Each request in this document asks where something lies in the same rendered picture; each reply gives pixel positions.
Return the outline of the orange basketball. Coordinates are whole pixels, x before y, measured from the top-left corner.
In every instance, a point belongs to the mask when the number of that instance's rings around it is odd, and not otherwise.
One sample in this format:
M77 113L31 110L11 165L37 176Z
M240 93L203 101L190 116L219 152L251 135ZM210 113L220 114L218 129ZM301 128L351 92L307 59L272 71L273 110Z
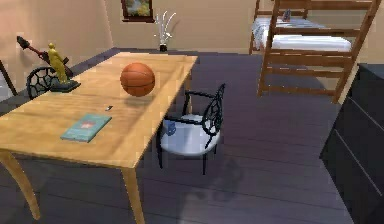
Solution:
M131 96L143 97L155 87L155 75L146 64L135 62L124 67L120 75L122 88Z

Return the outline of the gold statue on black base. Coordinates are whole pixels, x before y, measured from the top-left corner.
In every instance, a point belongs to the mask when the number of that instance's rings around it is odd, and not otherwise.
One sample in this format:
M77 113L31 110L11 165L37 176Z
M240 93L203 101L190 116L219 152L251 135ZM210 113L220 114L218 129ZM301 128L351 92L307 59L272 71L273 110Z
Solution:
M73 89L80 86L80 83L75 80L69 80L64 66L64 60L55 49L53 43L48 44L48 57L50 66L56 71L58 82L52 86L52 90L55 92L70 92Z

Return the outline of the black chest of drawers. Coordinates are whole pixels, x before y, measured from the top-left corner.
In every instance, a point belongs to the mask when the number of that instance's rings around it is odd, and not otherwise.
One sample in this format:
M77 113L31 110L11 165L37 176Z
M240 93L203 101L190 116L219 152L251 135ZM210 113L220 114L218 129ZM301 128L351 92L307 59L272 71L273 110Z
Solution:
M384 224L384 64L358 65L320 159L354 224Z

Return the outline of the framed landscape picture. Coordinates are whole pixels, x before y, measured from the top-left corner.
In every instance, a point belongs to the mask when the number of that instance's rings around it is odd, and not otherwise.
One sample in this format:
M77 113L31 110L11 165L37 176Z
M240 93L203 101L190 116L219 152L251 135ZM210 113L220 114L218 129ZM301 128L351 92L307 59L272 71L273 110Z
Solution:
M121 0L123 22L153 23L152 0Z

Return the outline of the black chair with white seat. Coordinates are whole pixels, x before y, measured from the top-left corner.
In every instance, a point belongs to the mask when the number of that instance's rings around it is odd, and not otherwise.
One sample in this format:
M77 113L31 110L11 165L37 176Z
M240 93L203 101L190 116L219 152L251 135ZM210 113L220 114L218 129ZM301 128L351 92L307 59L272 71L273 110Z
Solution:
M194 90L184 92L182 115L180 117L166 115L156 133L156 149L160 168L163 167L163 152L166 151L178 156L202 157L202 173L206 174L207 155L210 151L217 153L217 145L221 136L225 87L225 83L221 84L214 94ZM187 112L192 96L210 99L202 115ZM171 136L165 132L163 125L165 120L176 122L176 132Z

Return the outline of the teal book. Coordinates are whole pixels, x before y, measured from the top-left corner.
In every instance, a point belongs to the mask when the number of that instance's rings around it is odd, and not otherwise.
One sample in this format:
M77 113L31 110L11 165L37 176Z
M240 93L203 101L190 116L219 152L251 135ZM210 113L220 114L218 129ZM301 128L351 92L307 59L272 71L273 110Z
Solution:
M68 128L60 138L89 143L111 119L111 116L86 114Z

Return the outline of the wooden bunk bed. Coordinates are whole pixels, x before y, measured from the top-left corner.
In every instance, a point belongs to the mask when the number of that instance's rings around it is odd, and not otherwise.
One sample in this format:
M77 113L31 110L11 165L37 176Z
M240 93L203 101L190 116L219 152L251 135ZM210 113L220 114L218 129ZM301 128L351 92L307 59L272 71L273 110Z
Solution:
M257 94L264 92L328 95L336 103L345 87L382 0L274 0L270 11L255 6L249 51L263 54ZM286 9L289 22L283 22ZM307 19L310 11L364 11L357 29L330 28ZM325 77L336 87L316 89L271 85L272 74Z

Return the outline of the white twig plant in black pot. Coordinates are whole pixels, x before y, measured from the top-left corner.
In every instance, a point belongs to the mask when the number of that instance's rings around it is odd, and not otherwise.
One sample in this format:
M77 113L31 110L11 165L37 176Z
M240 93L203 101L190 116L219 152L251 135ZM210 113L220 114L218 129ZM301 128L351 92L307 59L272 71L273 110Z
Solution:
M167 16L168 12L165 11L162 15L157 14L155 17L155 24L158 27L158 33L155 34L155 37L159 38L159 50L161 52L167 51L167 43L170 38L172 38L172 34L168 31L168 26L172 21L175 13L171 16Z

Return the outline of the light wooden table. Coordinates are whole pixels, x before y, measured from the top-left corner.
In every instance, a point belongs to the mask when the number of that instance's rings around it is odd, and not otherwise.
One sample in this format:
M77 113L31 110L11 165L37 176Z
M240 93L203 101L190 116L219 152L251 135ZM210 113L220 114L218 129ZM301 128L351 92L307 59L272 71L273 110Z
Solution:
M40 217L30 181L14 158L16 153L121 171L136 224L145 224L136 167L181 87L190 86L197 58L186 55L121 52L74 79L81 85L70 93L47 92L0 117L0 164L19 185L34 218ZM120 74L141 62L155 74L153 91L142 98L128 95ZM113 108L105 111L107 106ZM89 143L60 136L87 113L112 119Z

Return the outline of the black lattice-back chair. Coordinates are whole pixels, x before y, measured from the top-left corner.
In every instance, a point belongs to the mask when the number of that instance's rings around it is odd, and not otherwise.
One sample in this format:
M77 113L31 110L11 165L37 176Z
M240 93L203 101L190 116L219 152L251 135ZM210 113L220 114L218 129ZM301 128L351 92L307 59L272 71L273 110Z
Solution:
M27 77L26 89L31 100L48 92L58 82L56 72L52 67L38 67Z

